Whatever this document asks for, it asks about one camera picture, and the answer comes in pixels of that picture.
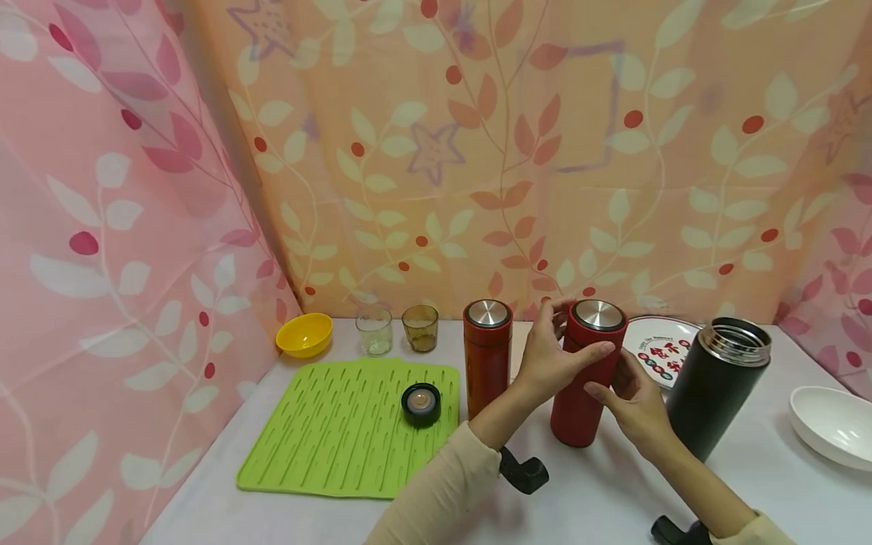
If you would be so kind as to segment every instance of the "clear glass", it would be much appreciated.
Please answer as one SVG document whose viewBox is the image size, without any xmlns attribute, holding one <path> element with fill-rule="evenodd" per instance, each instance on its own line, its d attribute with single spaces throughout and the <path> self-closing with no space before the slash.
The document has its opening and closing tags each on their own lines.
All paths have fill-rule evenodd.
<svg viewBox="0 0 872 545">
<path fill-rule="evenodd" d="M 386 309 L 368 309 L 358 312 L 354 324 L 360 332 L 364 352 L 370 356 L 382 356 L 393 347 L 391 312 Z"/>
<path fill-rule="evenodd" d="M 439 335 L 439 312 L 431 306 L 419 304 L 403 313 L 403 329 L 412 350 L 429 352 L 436 348 Z"/>
</svg>

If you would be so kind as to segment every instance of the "drying mat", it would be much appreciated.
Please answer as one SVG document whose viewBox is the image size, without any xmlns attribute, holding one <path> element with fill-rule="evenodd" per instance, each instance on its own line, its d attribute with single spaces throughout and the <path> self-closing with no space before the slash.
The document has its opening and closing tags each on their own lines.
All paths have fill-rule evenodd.
<svg viewBox="0 0 872 545">
<path fill-rule="evenodd" d="M 442 416 L 416 430 L 403 391 L 429 382 Z M 242 490 L 393 498 L 458 425 L 460 373 L 399 358 L 309 364 L 296 373 L 236 475 Z"/>
</svg>

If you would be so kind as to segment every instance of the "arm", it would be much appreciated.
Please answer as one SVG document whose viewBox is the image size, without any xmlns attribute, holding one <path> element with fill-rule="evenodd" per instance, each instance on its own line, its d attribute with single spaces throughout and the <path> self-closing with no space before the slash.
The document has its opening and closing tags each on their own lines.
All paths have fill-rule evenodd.
<svg viewBox="0 0 872 545">
<path fill-rule="evenodd" d="M 712 470 L 672 435 L 674 439 L 651 463 L 705 524 L 714 537 L 736 535 L 753 522 L 757 514 Z"/>
<path fill-rule="evenodd" d="M 500 476 L 498 451 L 539 405 L 584 367 L 613 351 L 593 344 L 575 354 L 559 343 L 572 299 L 540 309 L 524 348 L 518 378 L 471 422 L 463 423 L 433 459 L 403 488 L 376 523 L 366 545 L 444 543 L 460 517 Z"/>
<path fill-rule="evenodd" d="M 623 434 L 709 529 L 716 545 L 793 543 L 685 448 L 672 431 L 660 387 L 627 351 L 622 351 L 613 388 L 593 382 L 584 386 L 615 415 Z"/>
</svg>

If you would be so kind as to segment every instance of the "brown glass cup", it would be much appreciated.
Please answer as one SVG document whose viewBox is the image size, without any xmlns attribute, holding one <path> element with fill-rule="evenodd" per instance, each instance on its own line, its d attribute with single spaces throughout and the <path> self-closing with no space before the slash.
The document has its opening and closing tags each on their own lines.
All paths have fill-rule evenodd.
<svg viewBox="0 0 872 545">
<path fill-rule="evenodd" d="M 439 312 L 425 304 L 415 305 L 403 313 L 405 338 L 412 350 L 429 352 L 436 348 L 439 334 Z"/>
</svg>

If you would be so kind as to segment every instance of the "hand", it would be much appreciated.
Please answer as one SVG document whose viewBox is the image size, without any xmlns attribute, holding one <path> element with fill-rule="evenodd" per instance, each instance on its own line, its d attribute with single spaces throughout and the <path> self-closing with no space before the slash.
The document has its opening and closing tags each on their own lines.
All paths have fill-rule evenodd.
<svg viewBox="0 0 872 545">
<path fill-rule="evenodd" d="M 621 350 L 612 388 L 595 382 L 584 385 L 587 393 L 615 415 L 621 431 L 642 456 L 654 462 L 680 445 L 666 415 L 660 386 L 626 350 Z"/>
<path fill-rule="evenodd" d="M 568 386 L 579 371 L 615 350 L 614 343 L 605 341 L 575 353 L 563 351 L 560 339 L 575 302 L 574 298 L 567 297 L 543 303 L 527 335 L 521 369 L 514 383 L 526 389 L 536 406 Z"/>
</svg>

